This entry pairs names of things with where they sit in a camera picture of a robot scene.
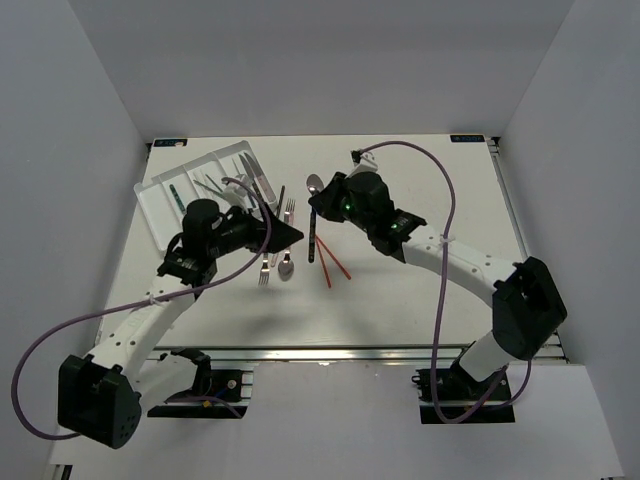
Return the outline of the pink handled fork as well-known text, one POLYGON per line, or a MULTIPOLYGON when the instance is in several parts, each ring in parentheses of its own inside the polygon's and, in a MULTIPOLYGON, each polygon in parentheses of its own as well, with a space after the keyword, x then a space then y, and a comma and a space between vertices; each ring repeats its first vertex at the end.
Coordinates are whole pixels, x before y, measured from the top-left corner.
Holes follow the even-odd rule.
POLYGON ((294 225, 295 205, 296 201, 294 198, 287 200, 283 220, 288 226, 294 225))

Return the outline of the pink handled spoon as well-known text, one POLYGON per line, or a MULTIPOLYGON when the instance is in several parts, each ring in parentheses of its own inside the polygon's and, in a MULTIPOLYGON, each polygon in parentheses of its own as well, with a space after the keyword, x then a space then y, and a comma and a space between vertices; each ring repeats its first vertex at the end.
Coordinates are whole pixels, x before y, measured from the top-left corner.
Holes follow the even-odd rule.
POLYGON ((271 267, 277 268, 277 273, 281 281, 289 281, 295 271, 294 261, 291 258, 291 251, 285 250, 283 253, 276 253, 272 256, 271 267))

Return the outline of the orange chopstick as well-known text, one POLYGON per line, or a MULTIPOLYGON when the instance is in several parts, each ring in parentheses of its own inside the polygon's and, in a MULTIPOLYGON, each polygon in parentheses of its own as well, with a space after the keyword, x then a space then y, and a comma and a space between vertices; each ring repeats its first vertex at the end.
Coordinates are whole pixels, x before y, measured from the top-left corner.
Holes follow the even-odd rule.
POLYGON ((343 273, 343 275, 348 279, 351 280, 352 276, 350 274, 350 272, 347 270, 347 268, 342 264, 342 262, 335 256, 335 254, 329 249, 329 247, 327 246, 327 244, 320 238, 317 237, 317 241, 320 244, 321 247, 324 248, 324 250, 329 254, 330 258, 334 261, 334 263, 338 266, 338 268, 341 270, 341 272, 343 273))
POLYGON ((321 241, 321 239, 319 237, 316 237, 316 244, 317 244, 316 249, 317 249, 317 253, 318 253, 319 259, 320 259, 320 264, 321 264, 321 267, 322 267, 322 271, 323 271, 323 274, 324 274, 326 285, 327 285, 328 289, 331 289, 332 288, 331 277, 330 277, 330 274, 329 274, 329 271, 328 271, 328 268, 327 268, 327 265, 326 265, 324 253, 323 253, 323 243, 322 243, 322 241, 321 241))

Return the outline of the green handled fork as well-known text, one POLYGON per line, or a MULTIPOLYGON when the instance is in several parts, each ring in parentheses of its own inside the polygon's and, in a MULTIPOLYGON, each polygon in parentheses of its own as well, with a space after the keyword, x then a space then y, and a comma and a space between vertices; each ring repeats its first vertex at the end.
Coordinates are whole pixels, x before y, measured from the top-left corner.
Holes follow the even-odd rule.
POLYGON ((270 279, 270 262, 269 253, 265 252, 262 256, 262 264, 259 272, 258 285, 267 286, 270 279))

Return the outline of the dark handled knife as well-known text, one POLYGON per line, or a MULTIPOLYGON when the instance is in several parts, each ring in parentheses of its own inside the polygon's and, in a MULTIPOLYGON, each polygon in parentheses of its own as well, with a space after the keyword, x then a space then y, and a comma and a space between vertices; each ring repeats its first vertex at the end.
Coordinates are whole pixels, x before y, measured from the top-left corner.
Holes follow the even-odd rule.
POLYGON ((239 157, 247 175, 255 184, 258 184, 257 174, 254 168, 254 159, 247 153, 240 153, 239 157))

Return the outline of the green handled knife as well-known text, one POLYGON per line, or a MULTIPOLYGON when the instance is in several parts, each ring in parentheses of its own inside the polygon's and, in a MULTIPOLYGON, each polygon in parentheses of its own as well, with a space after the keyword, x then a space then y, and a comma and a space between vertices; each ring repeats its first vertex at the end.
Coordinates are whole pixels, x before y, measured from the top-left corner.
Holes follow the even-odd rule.
POLYGON ((240 170, 240 168, 239 168, 238 164, 236 163, 235 158, 232 158, 232 164, 233 164, 233 166, 234 166, 234 169, 235 169, 235 171, 236 171, 236 174, 237 174, 238 176, 240 176, 240 175, 242 174, 242 172, 241 172, 241 170, 240 170))

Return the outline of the teal chopstick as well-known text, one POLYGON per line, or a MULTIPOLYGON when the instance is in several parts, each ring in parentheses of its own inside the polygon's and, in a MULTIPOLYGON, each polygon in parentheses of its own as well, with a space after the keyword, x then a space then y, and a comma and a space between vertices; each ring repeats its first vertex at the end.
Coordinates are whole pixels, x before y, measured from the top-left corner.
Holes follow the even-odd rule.
POLYGON ((213 188, 209 187, 208 185, 206 185, 206 184, 204 184, 202 182, 199 182, 197 180, 194 180, 194 183, 196 185, 198 185, 199 187, 203 188, 204 190, 206 190, 206 191, 208 191, 208 192, 210 192, 210 193, 212 193, 212 194, 224 199, 224 196, 221 193, 217 192, 216 190, 214 190, 213 188))
POLYGON ((220 193, 224 193, 223 189, 218 185, 218 183, 208 174, 204 174, 206 179, 213 185, 213 187, 220 193))

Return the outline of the green handled spoon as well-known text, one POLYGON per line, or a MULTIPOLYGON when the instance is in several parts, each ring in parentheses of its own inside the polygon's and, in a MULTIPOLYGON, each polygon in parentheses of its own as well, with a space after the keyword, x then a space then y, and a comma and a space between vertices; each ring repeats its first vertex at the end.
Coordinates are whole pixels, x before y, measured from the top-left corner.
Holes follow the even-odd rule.
POLYGON ((181 197, 176 189, 176 187, 173 184, 169 184, 169 190, 174 198, 174 201, 179 209, 179 211, 181 212, 181 214, 185 214, 186 213, 186 208, 184 206, 184 203, 181 200, 181 197))

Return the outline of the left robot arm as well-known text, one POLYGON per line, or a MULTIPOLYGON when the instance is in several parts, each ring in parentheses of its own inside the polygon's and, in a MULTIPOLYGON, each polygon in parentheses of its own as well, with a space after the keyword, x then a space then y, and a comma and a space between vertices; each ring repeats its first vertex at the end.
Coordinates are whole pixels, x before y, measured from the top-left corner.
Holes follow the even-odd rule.
POLYGON ((169 243, 143 304, 84 357, 69 356, 58 376, 58 422, 112 449, 124 446, 144 414, 172 397, 199 399, 213 391, 211 359, 179 347, 154 366, 145 362, 169 328, 211 284, 217 260, 237 250, 276 253, 303 233, 269 212, 259 220, 234 206, 192 201, 182 230, 169 243))

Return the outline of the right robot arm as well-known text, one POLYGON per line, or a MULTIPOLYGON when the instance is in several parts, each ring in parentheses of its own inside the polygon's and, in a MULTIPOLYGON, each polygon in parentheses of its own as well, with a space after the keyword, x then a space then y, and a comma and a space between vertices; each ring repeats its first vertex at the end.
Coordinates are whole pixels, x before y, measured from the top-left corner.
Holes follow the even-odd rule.
POLYGON ((374 172, 336 173, 309 203, 323 219, 350 222, 365 232, 381 254, 437 273, 491 308, 490 331, 451 367, 452 388, 463 398, 477 397, 509 363, 532 359, 567 317, 543 261, 492 257, 437 232, 425 219, 397 208, 374 172))

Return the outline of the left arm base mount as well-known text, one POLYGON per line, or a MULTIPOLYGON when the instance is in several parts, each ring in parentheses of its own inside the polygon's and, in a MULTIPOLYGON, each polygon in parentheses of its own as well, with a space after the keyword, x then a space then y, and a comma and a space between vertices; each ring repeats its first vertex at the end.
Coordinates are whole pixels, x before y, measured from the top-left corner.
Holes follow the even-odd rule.
POLYGON ((240 367, 215 366, 210 355, 194 348, 178 348, 163 352, 158 363, 186 361, 189 379, 162 403, 150 408, 149 418, 174 419, 242 419, 249 405, 253 387, 253 371, 240 367))

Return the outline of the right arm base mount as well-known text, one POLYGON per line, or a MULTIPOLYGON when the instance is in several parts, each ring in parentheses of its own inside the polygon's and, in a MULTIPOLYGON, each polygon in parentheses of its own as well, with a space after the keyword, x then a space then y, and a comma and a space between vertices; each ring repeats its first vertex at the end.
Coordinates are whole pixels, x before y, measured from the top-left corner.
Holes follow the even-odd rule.
MULTIPOLYGON (((447 418, 456 418, 469 411, 489 389, 494 378, 496 375, 482 382, 479 387, 467 387, 458 383, 448 369, 438 368, 436 388, 442 413, 447 418)), ((464 420, 463 424, 510 424, 516 421, 513 406, 507 405, 513 394, 506 374, 503 373, 499 379, 500 383, 488 399, 473 415, 464 420)), ((411 381, 418 393, 421 423, 423 425, 442 424, 433 405, 430 369, 416 370, 411 381)))

